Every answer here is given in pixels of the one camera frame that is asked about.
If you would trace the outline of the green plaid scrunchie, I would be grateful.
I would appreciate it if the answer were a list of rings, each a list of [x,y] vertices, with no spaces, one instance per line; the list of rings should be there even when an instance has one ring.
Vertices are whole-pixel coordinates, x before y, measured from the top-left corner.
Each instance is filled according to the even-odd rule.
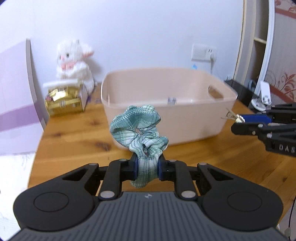
[[[161,117],[153,106],[131,105],[109,126],[113,138],[138,158],[137,178],[131,181],[135,188],[143,188],[158,178],[159,157],[169,143],[167,137],[159,135],[157,124],[160,121]]]

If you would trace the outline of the white phone stand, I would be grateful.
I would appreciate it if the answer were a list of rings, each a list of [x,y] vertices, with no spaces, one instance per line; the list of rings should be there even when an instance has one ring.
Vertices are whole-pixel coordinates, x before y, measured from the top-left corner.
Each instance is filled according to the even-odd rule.
[[[251,100],[252,106],[258,111],[265,111],[267,106],[272,104],[270,85],[268,82],[260,81],[259,96]]]

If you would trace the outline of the black box beside table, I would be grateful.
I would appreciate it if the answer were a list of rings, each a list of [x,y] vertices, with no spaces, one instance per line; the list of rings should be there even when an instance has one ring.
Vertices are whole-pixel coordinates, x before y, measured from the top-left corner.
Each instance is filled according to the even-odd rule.
[[[225,80],[225,83],[228,84],[231,88],[233,88],[237,94],[237,99],[242,102],[247,108],[249,108],[253,112],[258,112],[253,105],[251,104],[251,100],[253,98],[257,98],[258,96],[251,92],[248,88],[236,82],[235,80]]]

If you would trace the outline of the pink plastic storage basket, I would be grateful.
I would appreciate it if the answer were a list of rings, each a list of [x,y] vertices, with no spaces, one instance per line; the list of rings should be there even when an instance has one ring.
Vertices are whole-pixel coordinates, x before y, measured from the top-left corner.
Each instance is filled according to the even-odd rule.
[[[129,106],[153,106],[159,134],[169,145],[218,135],[237,92],[208,72],[187,68],[137,68],[108,73],[101,102],[110,123]]]

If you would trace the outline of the gold tissue box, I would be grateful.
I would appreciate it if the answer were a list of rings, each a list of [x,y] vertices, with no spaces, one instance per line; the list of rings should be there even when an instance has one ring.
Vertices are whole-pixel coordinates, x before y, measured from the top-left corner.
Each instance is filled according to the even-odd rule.
[[[50,117],[85,111],[88,93],[78,79],[66,79],[43,84],[48,93],[45,108]]]

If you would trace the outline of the white plush bunny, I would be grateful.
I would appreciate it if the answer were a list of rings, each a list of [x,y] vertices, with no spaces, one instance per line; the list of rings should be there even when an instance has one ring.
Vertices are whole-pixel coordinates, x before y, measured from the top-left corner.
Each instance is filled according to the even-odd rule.
[[[91,57],[94,50],[80,40],[63,40],[57,46],[56,77],[59,79],[76,79],[91,95],[95,80],[85,59]]]

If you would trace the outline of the white wall socket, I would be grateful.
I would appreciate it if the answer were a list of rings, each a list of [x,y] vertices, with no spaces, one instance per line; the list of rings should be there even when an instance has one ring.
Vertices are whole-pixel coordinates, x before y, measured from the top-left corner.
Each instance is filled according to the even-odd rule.
[[[193,44],[191,60],[201,62],[215,62],[217,57],[217,48],[203,44]]]

